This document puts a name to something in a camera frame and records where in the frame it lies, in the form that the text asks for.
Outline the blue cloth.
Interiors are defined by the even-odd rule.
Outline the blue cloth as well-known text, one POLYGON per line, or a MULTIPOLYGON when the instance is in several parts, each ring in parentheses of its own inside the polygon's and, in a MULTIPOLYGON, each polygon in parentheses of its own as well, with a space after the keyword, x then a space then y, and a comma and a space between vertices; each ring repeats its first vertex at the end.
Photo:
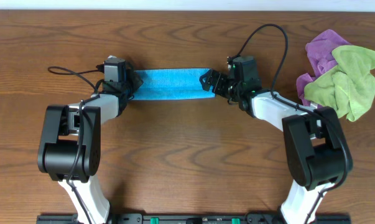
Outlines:
POLYGON ((205 91, 199 78, 209 68, 173 68, 138 70, 143 84, 134 93, 133 100, 193 100, 214 98, 215 94, 205 91))

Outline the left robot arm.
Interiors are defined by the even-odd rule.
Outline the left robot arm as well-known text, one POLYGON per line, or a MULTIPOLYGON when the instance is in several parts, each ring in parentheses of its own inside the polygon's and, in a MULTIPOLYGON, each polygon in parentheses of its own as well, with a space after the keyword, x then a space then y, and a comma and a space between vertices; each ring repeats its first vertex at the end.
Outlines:
POLYGON ((143 84, 131 63, 108 57, 97 71, 104 78, 92 85, 90 98, 47 107, 37 165, 70 196, 79 223, 107 223, 110 202, 96 175, 101 157, 101 125, 125 110, 143 84))

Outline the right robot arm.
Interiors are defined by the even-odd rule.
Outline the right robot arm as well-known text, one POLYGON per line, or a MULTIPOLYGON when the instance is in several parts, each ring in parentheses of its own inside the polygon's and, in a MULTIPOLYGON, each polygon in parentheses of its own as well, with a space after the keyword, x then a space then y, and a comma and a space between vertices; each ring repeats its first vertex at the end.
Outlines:
POLYGON ((252 56, 228 59, 229 73, 209 70, 200 78, 205 91, 237 103, 253 118, 281 130, 289 172, 293 178, 287 199, 274 215, 251 223, 326 223, 342 218, 315 216, 327 192, 338 188, 352 168, 352 158, 333 108, 296 104, 262 87, 252 56))

